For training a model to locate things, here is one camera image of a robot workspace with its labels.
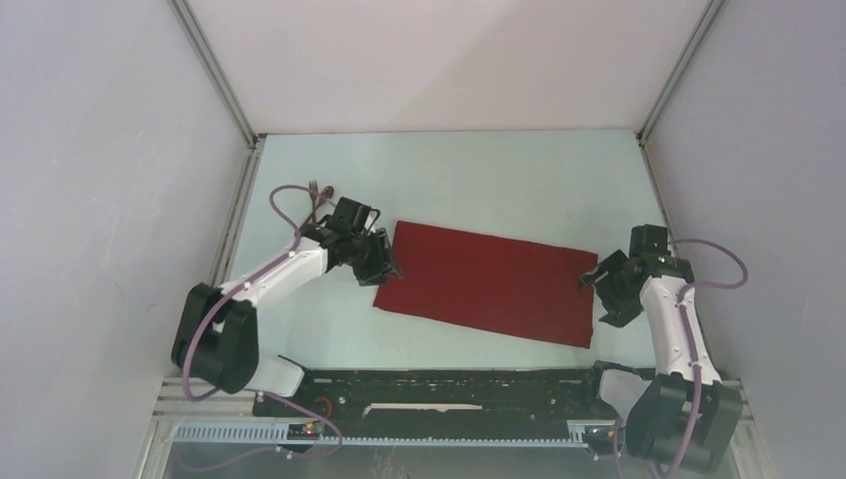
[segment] purple cable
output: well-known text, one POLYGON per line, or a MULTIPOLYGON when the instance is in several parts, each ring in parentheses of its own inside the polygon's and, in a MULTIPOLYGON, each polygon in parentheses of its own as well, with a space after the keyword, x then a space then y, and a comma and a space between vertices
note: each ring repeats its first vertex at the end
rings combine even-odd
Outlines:
MULTIPOLYGON (((299 247, 299 243, 302 240, 302 234, 299 230, 299 226, 288 215, 286 215, 279 208, 279 206, 276 205, 276 201, 274 199, 276 194, 283 191, 283 190, 300 190, 300 191, 303 191, 303 192, 314 193, 314 194, 324 198, 328 204, 330 204, 332 206, 335 205, 335 203, 333 201, 331 201, 329 198, 324 197, 320 192, 315 192, 313 190, 310 190, 309 188, 301 187, 300 185, 283 185, 281 187, 274 188, 270 192, 270 196, 269 196, 270 207, 273 208, 273 210, 276 212, 276 214, 279 215, 286 223, 288 223, 293 228, 293 243, 291 244, 291 246, 288 249, 286 249, 282 254, 280 254, 279 256, 274 258, 265 267, 259 269, 257 272, 250 275, 245 280, 239 282, 230 291, 228 291, 226 294, 224 294, 223 297, 221 297, 214 304, 214 306, 212 306, 211 309, 209 309, 209 312, 206 313, 206 315, 203 317, 203 320, 200 321, 200 325, 198 326, 197 331, 194 333, 194 337, 192 337, 192 339, 191 339, 191 343, 189 344, 188 351, 186 352, 185 361, 183 362, 183 371, 182 371, 183 393, 185 394, 186 398, 188 398, 190 401, 193 401, 193 402, 202 401, 204 399, 211 397, 212 395, 214 395, 218 391, 220 391, 220 389, 218 387, 215 387, 212 390, 207 391, 207 392, 205 392, 205 393, 203 393, 199 396, 195 396, 191 391, 191 366, 192 366, 192 362, 194 362, 194 355, 197 353, 197 347, 200 344, 201 337, 203 337, 203 332, 206 330, 207 327, 209 327, 209 324, 212 322, 212 319, 214 318, 214 316, 220 311, 220 309, 223 307, 224 304, 226 304, 227 301, 232 299, 239 292, 243 291, 244 285, 246 283, 256 281, 257 279, 259 279, 260 277, 265 275, 268 271, 270 271, 270 270, 274 269, 275 267, 279 266, 280 264, 286 262, 290 258, 290 256, 288 254, 291 251, 294 251, 299 247)), ((332 421, 330 421, 327 418, 317 414, 316 412, 313 412, 309 409, 306 409, 306 408, 300 406, 299 404, 296 404, 295 402, 293 402, 293 401, 291 401, 287 398, 284 398, 282 396, 279 396, 277 394, 274 394, 272 392, 266 392, 265 391, 264 394, 269 396, 272 399, 275 399, 275 400, 285 404, 286 406, 288 406, 288 407, 290 407, 290 408, 292 408, 296 411, 299 411, 299 412, 301 412, 301 413, 303 413, 307 416, 310 416, 310 417, 313 417, 314 419, 317 419, 318 421, 320 421, 323 424, 325 424, 326 426, 328 426, 329 429, 334 431, 334 433, 338 437, 338 443, 334 447, 329 449, 328 451, 318 453, 318 454, 295 453, 293 451, 288 451, 290 454, 296 455, 296 456, 299 456, 299 457, 312 457, 312 458, 325 457, 325 456, 328 456, 329 454, 333 454, 334 452, 336 452, 341 447, 341 445, 343 444, 343 435, 341 434, 340 429, 338 429, 338 427, 332 421)), ((194 466, 189 466, 189 465, 182 464, 182 463, 180 463, 180 465, 184 469, 186 469, 188 471, 192 471, 192 472, 209 472, 209 471, 214 471, 214 470, 226 467, 230 464, 233 464, 233 463, 235 463, 235 462, 237 462, 241 459, 252 456, 254 454, 259 454, 259 453, 262 453, 262 452, 275 451, 275 450, 276 450, 275 446, 258 447, 258 448, 252 449, 250 451, 247 451, 243 454, 240 454, 240 455, 235 456, 235 457, 233 457, 233 458, 231 458, 227 461, 224 461, 220 464, 216 464, 216 465, 213 465, 213 466, 194 467, 194 466)))
MULTIPOLYGON (((220 391, 219 388, 214 388, 211 391, 208 391, 204 394, 199 396, 194 396, 191 392, 191 366, 194 362, 194 355, 197 353, 197 347, 200 344, 200 339, 203 337, 203 332, 206 331, 206 328, 209 327, 209 323, 212 322, 214 316, 220 311, 224 304, 227 301, 232 299, 233 296, 238 294, 239 292, 243 291, 243 286, 247 282, 254 282, 256 279, 264 276, 268 271, 274 269, 275 267, 279 266, 280 264, 286 262, 290 256, 288 253, 291 251, 296 250, 299 247, 299 242, 302 240, 302 234, 299 231, 299 226, 292 220, 288 215, 286 215, 282 210, 279 209, 279 206, 276 205, 276 201, 273 199, 277 193, 281 192, 282 190, 300 190, 303 192, 315 193, 320 196, 320 192, 313 192, 312 190, 301 187, 300 185, 283 185, 281 187, 276 187, 270 192, 270 207, 279 215, 286 223, 288 223, 293 228, 293 243, 291 244, 290 248, 286 249, 282 254, 274 258, 271 262, 269 262, 265 267, 259 269, 255 273, 253 273, 250 277, 241 281, 240 283, 236 284, 231 290, 229 290, 226 294, 223 295, 215 304, 214 306, 209 309, 209 312, 206 313, 206 316, 203 317, 203 320, 200 321, 200 325, 197 327, 197 332, 194 333, 194 337, 191 339, 191 344, 188 346, 188 351, 186 352, 186 358, 183 362, 183 393, 185 397, 193 402, 202 401, 208 397, 211 397, 213 394, 220 391)), ((328 198, 325 198, 326 202, 330 205, 334 205, 328 198)))
MULTIPOLYGON (((684 459, 684 454, 687 452, 687 446, 690 445, 690 440, 693 437, 693 428, 696 425, 696 417, 699 415, 699 405, 702 401, 702 370, 701 366, 697 364, 699 361, 699 351, 696 349, 696 342, 693 338, 693 326, 690 325, 690 318, 687 316, 687 306, 683 303, 684 302, 684 295, 687 294, 688 291, 695 287, 713 287, 716 289, 738 289, 739 287, 746 284, 749 280, 749 269, 746 267, 746 264, 743 260, 740 259, 737 254, 732 252, 727 247, 717 244, 716 242, 709 241, 707 239, 677 239, 675 241, 670 241, 670 244, 681 244, 681 243, 696 243, 696 244, 704 244, 707 246, 711 246, 713 248, 719 249, 720 251, 727 254, 734 262, 740 266, 740 271, 742 273, 742 278, 738 282, 734 283, 723 283, 723 282, 714 282, 714 281, 694 281, 690 284, 686 284, 683 286, 676 295, 676 303, 678 305, 678 310, 681 315, 681 325, 684 327, 684 335, 687 339, 687 346, 690 348, 690 362, 693 363, 693 400, 690 401, 690 413, 687 416, 687 424, 684 427, 684 434, 681 436, 681 442, 678 445, 678 451, 675 453, 675 457, 672 459, 672 464, 670 464, 669 469, 666 471, 662 471, 660 466, 657 464, 655 465, 655 469, 660 477, 669 477, 675 472, 678 471, 678 468, 681 466, 681 461, 684 459)), ((614 436, 614 447, 615 453, 618 449, 618 441, 617 435, 614 436)), ((620 469, 620 457, 616 456, 616 461, 618 465, 618 474, 620 475, 621 479, 623 478, 623 473, 620 469)))

